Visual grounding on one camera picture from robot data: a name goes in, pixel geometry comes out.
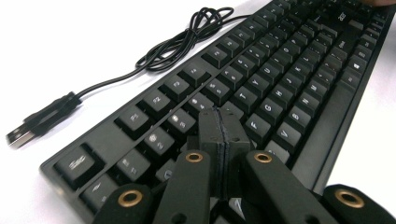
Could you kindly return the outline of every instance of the black cable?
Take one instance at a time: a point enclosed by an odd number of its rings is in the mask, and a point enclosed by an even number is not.
[[[81,97],[87,93],[133,77],[145,69],[154,72],[166,70],[186,56],[196,43],[207,40],[217,33],[224,24],[248,17],[239,16],[225,21],[232,14],[233,8],[231,7],[223,7],[218,10],[203,7],[199,12],[192,15],[188,29],[149,50],[145,56],[137,61],[134,71],[122,77],[112,78],[93,85],[78,94],[70,92],[55,100],[52,104],[27,117],[20,127],[9,133],[7,135],[8,143],[15,148],[25,145],[35,137],[44,135],[52,127],[69,117],[82,103]]]
[[[228,12],[222,16],[221,12],[224,11]],[[149,50],[145,56],[137,61],[135,65],[136,69],[134,71],[122,77],[112,78],[95,84],[79,92],[76,96],[81,98],[91,91],[95,91],[104,86],[133,77],[144,69],[151,72],[159,72],[169,69],[186,56],[186,54],[194,48],[196,43],[207,40],[209,37],[215,35],[224,24],[248,17],[239,16],[225,21],[225,19],[230,17],[232,14],[233,8],[231,7],[222,7],[220,9],[203,7],[199,12],[195,12],[192,15],[188,29],[171,39],[163,41]]]

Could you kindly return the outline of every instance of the white surface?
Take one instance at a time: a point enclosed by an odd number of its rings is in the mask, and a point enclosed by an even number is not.
[[[247,3],[242,7],[238,7],[245,2]],[[235,7],[235,14],[244,14],[254,12],[255,6],[262,6],[265,2],[202,0],[189,1],[183,3],[183,6],[178,6],[177,4],[182,3],[178,0],[138,3],[135,1],[111,3],[108,1],[2,1],[0,3],[2,102],[0,134],[5,136],[21,125],[22,120],[28,115],[70,91],[77,93],[97,82],[129,73],[134,69],[134,63],[153,45],[184,30],[192,13],[201,7]],[[393,88],[396,85],[394,78],[393,76],[393,80],[386,82],[393,85]],[[97,92],[86,99],[82,108],[71,118],[21,149],[9,148],[3,138],[0,142],[2,160],[0,162],[2,177],[0,223],[81,222],[73,210],[46,183],[43,175],[39,173],[39,165],[125,104],[154,79],[154,76],[139,76],[133,78],[134,81],[125,82],[124,85]],[[392,117],[395,114],[394,95],[392,106],[379,107],[376,112],[370,112],[379,114],[374,117],[375,119],[388,121],[387,125],[379,124],[382,128],[389,127],[388,142],[375,145],[381,147],[367,147],[372,155],[371,159],[373,156],[380,156],[374,160],[376,165],[370,165],[373,169],[370,170],[370,174],[378,179],[373,182],[372,188],[380,192],[377,199],[383,203],[386,203],[387,198],[391,198],[390,186],[393,186],[393,191],[395,189],[394,181],[391,184],[385,182],[393,180],[391,176],[396,170],[395,162],[391,161],[389,155],[389,153],[394,155],[390,150],[392,146],[390,139],[396,136],[396,123]],[[366,113],[362,111],[357,116],[361,117],[361,114]],[[370,136],[380,133],[373,131],[377,124],[371,122],[375,119],[370,118],[370,123],[366,123],[367,127],[351,129],[351,131],[370,133]],[[361,139],[366,141],[364,145],[370,146],[369,138]],[[347,153],[349,150],[351,148],[345,146],[342,153],[344,151]],[[348,171],[353,171],[354,176],[360,174],[361,180],[372,176],[367,175],[367,171],[362,172],[357,168],[357,165],[361,165],[360,156],[352,156],[352,158],[349,161],[353,165],[346,168]],[[392,167],[384,169],[381,165]],[[333,182],[340,180],[345,183],[343,176],[350,179],[350,175],[338,174],[334,172],[332,175]],[[362,189],[368,185],[370,183],[358,182],[352,187]],[[389,200],[386,207],[396,214],[395,202]]]

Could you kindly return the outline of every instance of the black keyboard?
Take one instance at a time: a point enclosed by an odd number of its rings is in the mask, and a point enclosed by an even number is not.
[[[393,18],[355,0],[274,0],[41,165],[86,222],[127,183],[172,176],[198,114],[231,110],[255,148],[321,192]],[[240,199],[211,200],[214,223],[244,223]]]

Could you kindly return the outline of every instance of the usb connector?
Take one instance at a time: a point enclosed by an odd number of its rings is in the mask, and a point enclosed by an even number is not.
[[[70,116],[80,104],[81,101],[73,92],[55,100],[52,104],[27,117],[20,127],[7,134],[9,145],[19,148],[35,137],[44,135]]]

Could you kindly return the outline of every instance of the screw hole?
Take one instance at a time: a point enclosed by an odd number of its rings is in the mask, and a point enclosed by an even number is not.
[[[186,221],[187,221],[186,215],[181,214],[181,213],[176,214],[172,217],[173,224],[183,224],[183,223],[186,223]]]
[[[256,153],[256,155],[254,155],[254,158],[256,159],[256,161],[263,162],[263,163],[267,163],[272,160],[272,157],[265,153]]]

